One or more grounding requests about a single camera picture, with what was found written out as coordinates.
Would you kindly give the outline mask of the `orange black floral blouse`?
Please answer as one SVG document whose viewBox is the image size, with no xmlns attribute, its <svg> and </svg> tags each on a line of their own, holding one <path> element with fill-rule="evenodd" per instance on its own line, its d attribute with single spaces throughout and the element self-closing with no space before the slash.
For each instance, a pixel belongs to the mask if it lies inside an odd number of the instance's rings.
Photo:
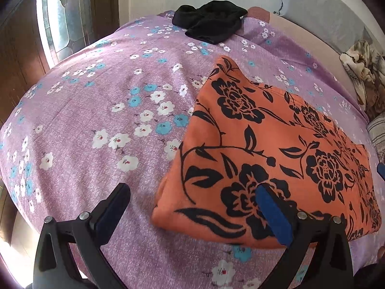
<svg viewBox="0 0 385 289">
<path fill-rule="evenodd" d="M 198 93 L 151 220 L 197 239 L 274 249 L 259 185 L 312 219 L 340 217 L 349 240 L 382 223 L 366 148 L 301 97 L 250 82 L 223 56 Z"/>
</svg>

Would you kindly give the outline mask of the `striped floral cushion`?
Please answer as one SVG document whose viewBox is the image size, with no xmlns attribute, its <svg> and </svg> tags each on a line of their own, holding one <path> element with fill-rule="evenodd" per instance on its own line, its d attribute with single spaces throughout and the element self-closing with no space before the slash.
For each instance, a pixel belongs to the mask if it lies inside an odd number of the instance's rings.
<svg viewBox="0 0 385 289">
<path fill-rule="evenodd" d="M 367 131 L 375 147 L 379 161 L 384 163 L 385 156 L 385 114 L 382 112 L 367 126 Z"/>
</svg>

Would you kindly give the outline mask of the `beige brown patterned blanket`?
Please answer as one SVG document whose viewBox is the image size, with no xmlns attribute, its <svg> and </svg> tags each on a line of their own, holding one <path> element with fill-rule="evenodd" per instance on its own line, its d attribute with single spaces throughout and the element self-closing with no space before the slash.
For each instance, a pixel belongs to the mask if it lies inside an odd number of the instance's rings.
<svg viewBox="0 0 385 289">
<path fill-rule="evenodd" d="M 358 104 L 372 121 L 384 112 L 384 57 L 366 40 L 359 40 L 339 59 L 352 80 Z"/>
</svg>

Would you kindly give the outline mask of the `pink mattress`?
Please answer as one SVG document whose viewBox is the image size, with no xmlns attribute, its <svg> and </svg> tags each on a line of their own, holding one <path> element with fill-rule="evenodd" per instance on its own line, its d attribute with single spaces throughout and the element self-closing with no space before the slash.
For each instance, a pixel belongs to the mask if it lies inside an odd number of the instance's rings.
<svg viewBox="0 0 385 289">
<path fill-rule="evenodd" d="M 309 50 L 309 53 L 337 78 L 337 82 L 356 101 L 356 91 L 352 81 L 339 60 L 339 54 L 333 48 L 304 28 L 264 8 L 251 7 L 248 9 L 248 16 L 270 23 L 302 48 Z"/>
</svg>

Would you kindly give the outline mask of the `purple floral bed sheet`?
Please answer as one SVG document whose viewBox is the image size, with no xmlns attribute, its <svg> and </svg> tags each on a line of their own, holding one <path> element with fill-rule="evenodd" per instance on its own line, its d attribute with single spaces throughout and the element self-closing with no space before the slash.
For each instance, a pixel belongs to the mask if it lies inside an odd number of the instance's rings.
<svg viewBox="0 0 385 289">
<path fill-rule="evenodd" d="M 118 183 L 131 199 L 107 261 L 128 288 L 257 288 L 283 248 L 197 239 L 151 220 L 198 93 L 219 58 L 252 83 L 301 97 L 368 154 L 382 217 L 377 232 L 349 240 L 355 271 L 384 243 L 384 181 L 367 116 L 309 50 L 247 17 L 217 45 L 192 39 L 165 16 L 149 16 L 56 65 L 21 98 L 1 129 L 1 177 L 24 219 L 41 230 L 93 209 Z"/>
</svg>

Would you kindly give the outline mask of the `grey pillow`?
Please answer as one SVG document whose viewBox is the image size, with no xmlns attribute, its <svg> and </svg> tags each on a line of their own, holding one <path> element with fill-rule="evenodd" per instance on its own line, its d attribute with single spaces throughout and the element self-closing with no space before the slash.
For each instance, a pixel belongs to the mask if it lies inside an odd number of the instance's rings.
<svg viewBox="0 0 385 289">
<path fill-rule="evenodd" d="M 281 0 L 278 14 L 312 33 L 337 53 L 359 40 L 373 44 L 369 30 L 341 0 Z"/>
</svg>

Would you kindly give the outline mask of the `black crumpled garment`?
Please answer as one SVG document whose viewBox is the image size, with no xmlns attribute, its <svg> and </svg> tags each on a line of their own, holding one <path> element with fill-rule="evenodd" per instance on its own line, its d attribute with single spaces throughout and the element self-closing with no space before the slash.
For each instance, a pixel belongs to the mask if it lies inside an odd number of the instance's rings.
<svg viewBox="0 0 385 289">
<path fill-rule="evenodd" d="M 241 28 L 247 10 L 230 1 L 210 1 L 200 8 L 182 5 L 173 15 L 172 23 L 185 29 L 185 35 L 210 44 L 229 39 Z"/>
</svg>

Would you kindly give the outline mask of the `brown wooden glass door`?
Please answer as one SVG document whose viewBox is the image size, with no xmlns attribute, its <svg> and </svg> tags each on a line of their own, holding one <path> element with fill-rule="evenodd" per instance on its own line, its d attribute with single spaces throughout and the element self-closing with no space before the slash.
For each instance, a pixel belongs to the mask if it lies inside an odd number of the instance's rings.
<svg viewBox="0 0 385 289">
<path fill-rule="evenodd" d="M 1 122 L 58 62 L 118 27 L 118 0 L 1 0 Z"/>
</svg>

